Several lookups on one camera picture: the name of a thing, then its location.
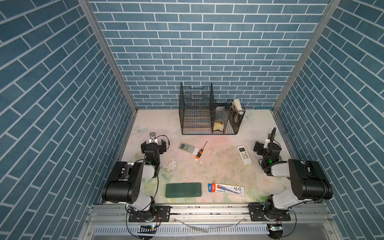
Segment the white remote control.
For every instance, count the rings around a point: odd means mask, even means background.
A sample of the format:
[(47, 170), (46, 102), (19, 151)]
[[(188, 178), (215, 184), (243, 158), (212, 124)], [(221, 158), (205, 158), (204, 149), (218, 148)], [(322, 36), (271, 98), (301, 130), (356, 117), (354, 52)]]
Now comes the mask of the white remote control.
[(252, 159), (245, 146), (237, 146), (238, 153), (244, 165), (251, 165)]

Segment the grey remote with teal buttons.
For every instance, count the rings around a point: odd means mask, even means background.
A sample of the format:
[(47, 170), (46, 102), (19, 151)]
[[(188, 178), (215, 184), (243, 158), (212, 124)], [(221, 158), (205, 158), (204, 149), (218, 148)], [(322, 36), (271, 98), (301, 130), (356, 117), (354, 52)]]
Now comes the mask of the grey remote with teal buttons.
[(192, 155), (197, 155), (200, 150), (199, 148), (186, 143), (180, 143), (178, 149)]

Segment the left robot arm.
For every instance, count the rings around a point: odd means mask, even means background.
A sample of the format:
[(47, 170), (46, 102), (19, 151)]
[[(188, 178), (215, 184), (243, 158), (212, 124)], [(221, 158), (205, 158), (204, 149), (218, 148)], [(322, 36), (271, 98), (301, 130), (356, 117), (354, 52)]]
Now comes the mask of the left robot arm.
[(154, 138), (149, 143), (141, 144), (145, 154), (133, 164), (117, 162), (102, 190), (102, 200), (111, 203), (125, 203), (135, 212), (154, 216), (156, 213), (155, 198), (141, 192), (142, 179), (158, 179), (160, 155), (170, 146), (169, 141), (157, 143)]

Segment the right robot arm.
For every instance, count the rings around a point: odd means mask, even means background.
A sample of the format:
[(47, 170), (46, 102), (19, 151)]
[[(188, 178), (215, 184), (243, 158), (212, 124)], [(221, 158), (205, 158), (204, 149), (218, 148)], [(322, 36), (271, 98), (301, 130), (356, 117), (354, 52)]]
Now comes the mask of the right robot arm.
[(254, 152), (264, 173), (269, 177), (287, 178), (291, 186), (279, 194), (270, 195), (265, 201), (264, 212), (287, 211), (302, 203), (329, 200), (333, 197), (332, 186), (321, 166), (316, 161), (295, 159), (281, 160), (281, 146), (267, 139), (266, 143), (256, 142)]

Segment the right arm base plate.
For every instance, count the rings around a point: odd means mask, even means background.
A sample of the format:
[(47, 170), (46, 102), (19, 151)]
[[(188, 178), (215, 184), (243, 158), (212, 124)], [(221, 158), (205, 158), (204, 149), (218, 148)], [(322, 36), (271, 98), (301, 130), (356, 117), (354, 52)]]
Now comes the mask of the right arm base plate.
[(286, 210), (278, 210), (261, 204), (249, 204), (248, 209), (252, 222), (291, 221), (290, 214)]

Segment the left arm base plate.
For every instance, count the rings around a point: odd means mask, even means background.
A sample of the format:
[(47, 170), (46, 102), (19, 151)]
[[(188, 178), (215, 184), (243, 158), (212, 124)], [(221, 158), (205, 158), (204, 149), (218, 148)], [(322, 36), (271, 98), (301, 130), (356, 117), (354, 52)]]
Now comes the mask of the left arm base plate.
[(151, 205), (147, 211), (139, 211), (133, 208), (128, 210), (128, 221), (130, 223), (144, 222), (169, 222), (171, 206)]

